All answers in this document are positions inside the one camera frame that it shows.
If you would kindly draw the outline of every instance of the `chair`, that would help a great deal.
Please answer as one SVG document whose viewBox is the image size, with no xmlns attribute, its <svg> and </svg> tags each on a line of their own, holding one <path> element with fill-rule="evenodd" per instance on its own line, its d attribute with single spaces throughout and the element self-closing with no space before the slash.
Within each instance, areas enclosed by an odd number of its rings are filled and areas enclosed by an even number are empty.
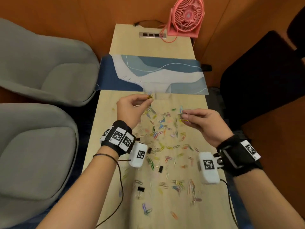
<svg viewBox="0 0 305 229">
<path fill-rule="evenodd" d="M 0 19 L 0 87 L 41 102 L 83 106 L 99 62 L 84 42 L 37 35 Z"/>
<path fill-rule="evenodd" d="M 220 93 L 232 130 L 305 95 L 305 7 L 288 27 L 294 51 L 275 31 L 223 73 Z"/>
<path fill-rule="evenodd" d="M 78 130 L 48 104 L 0 104 L 0 228 L 47 209 L 72 171 Z"/>
</svg>

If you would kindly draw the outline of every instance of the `white camera device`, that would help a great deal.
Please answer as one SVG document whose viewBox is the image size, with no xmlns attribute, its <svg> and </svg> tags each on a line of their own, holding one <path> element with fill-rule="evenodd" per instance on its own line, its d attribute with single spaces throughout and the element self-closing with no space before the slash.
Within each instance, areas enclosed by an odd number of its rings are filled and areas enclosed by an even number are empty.
<svg viewBox="0 0 305 229">
<path fill-rule="evenodd" d="M 132 167 L 139 168 L 143 165 L 144 158 L 147 153 L 148 146 L 142 142 L 136 141 L 129 154 L 129 164 Z"/>
<path fill-rule="evenodd" d="M 199 163 L 201 172 L 202 184 L 218 184 L 220 182 L 217 169 L 222 165 L 217 163 L 217 158 L 214 158 L 211 152 L 200 152 Z"/>
</svg>

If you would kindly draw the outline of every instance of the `tabletop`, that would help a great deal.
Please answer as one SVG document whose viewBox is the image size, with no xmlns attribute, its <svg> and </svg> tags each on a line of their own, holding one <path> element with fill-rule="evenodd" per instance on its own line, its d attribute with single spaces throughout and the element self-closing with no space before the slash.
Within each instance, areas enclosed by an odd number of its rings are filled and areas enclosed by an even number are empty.
<svg viewBox="0 0 305 229">
<path fill-rule="evenodd" d="M 159 32 L 160 30 L 117 24 L 110 54 L 195 58 L 189 38 L 178 37 L 174 43 L 164 43 L 161 39 L 139 38 L 140 31 Z M 101 135 L 116 120 L 116 102 L 123 96 L 135 93 L 100 91 L 83 170 L 99 149 Z M 175 150 L 166 148 L 161 153 L 147 155 L 154 163 L 154 170 L 146 160 L 139 169 L 130 167 L 128 162 L 121 162 L 124 200 L 118 211 L 99 228 L 236 228 L 230 212 L 226 185 L 222 182 L 217 185 L 203 185 L 200 182 L 197 167 L 198 153 L 195 148 L 200 152 L 212 153 L 216 152 L 215 148 L 204 140 L 199 131 L 183 126 L 179 121 L 176 129 L 174 126 L 180 108 L 207 108 L 205 97 L 183 94 L 165 94 L 155 97 L 157 98 L 152 103 L 152 109 L 157 116 L 153 119 L 154 114 L 150 113 L 150 118 L 143 115 L 141 124 L 135 128 L 134 132 L 145 135 L 143 138 L 148 140 L 149 146 L 156 150 L 160 147 L 159 143 L 169 148 L 175 145 L 180 147 Z M 154 140 L 150 136 L 153 126 L 158 127 L 159 131 L 158 122 L 162 120 L 165 113 L 167 127 L 171 130 L 166 130 L 164 132 L 166 135 L 162 133 Z M 173 137 L 174 130 L 178 131 L 178 137 Z M 184 134 L 186 137 L 181 141 L 181 136 Z M 192 150 L 189 147 L 183 149 L 184 145 L 191 146 Z M 166 162 L 166 156 L 172 159 Z M 125 154 L 120 159 L 128 159 L 128 155 Z M 158 172 L 159 166 L 164 167 L 162 173 Z M 218 172 L 220 178 L 225 180 L 223 171 Z M 175 186 L 173 180 L 178 180 L 184 189 L 181 188 L 180 192 L 173 189 Z M 188 190 L 190 180 L 195 185 L 195 195 Z M 137 191 L 139 186 L 144 187 L 145 191 Z M 119 172 L 116 168 L 99 222 L 106 219 L 117 208 L 121 196 Z M 152 209 L 151 212 L 145 214 L 143 206 Z"/>
</svg>

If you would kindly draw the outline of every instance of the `fan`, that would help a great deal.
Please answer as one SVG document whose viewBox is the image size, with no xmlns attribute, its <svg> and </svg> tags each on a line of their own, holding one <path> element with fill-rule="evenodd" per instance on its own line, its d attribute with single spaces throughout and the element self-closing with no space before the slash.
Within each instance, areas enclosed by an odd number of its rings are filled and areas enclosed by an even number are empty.
<svg viewBox="0 0 305 229">
<path fill-rule="evenodd" d="M 167 34 L 198 38 L 203 17 L 203 0 L 177 0 L 170 11 Z"/>
</svg>

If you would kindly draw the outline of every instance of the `person's left hand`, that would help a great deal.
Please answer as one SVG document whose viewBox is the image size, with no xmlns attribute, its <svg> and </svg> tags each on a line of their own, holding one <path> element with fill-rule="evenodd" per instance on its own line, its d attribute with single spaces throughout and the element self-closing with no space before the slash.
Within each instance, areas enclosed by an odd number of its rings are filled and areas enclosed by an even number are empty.
<svg viewBox="0 0 305 229">
<path fill-rule="evenodd" d="M 116 103 L 117 120 L 124 121 L 131 129 L 139 123 L 141 115 L 153 102 L 153 99 L 147 99 L 148 95 L 135 94 L 125 96 Z"/>
</svg>

